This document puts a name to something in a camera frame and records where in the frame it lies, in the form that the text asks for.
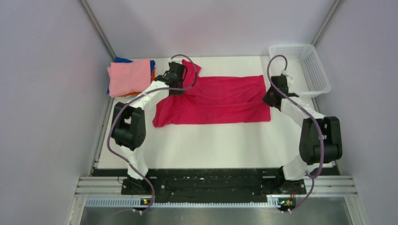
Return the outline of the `magenta t shirt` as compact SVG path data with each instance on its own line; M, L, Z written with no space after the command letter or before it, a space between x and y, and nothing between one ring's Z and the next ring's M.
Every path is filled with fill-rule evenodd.
M182 95L170 95L156 106L156 128L173 125L208 125L270 122L270 107L263 102L264 77L198 77Z

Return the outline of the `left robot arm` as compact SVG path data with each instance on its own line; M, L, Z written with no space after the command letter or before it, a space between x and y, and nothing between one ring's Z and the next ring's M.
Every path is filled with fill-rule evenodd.
M188 69L180 62L169 62L168 70L137 97L127 103L118 102L113 109L109 140L120 148L119 156L128 165L127 178L123 180L123 195L149 195L153 193L150 180L146 177L149 169L144 160L146 137L145 112L171 94L182 94L184 76Z

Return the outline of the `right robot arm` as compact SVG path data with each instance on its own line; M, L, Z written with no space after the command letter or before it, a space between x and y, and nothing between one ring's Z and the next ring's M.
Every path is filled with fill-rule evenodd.
M270 77L270 88L263 102L289 116L301 129L298 155L278 169L274 187L288 193L304 177L317 178L324 164L342 157L340 121L325 116L305 104L296 93L290 93L285 75Z

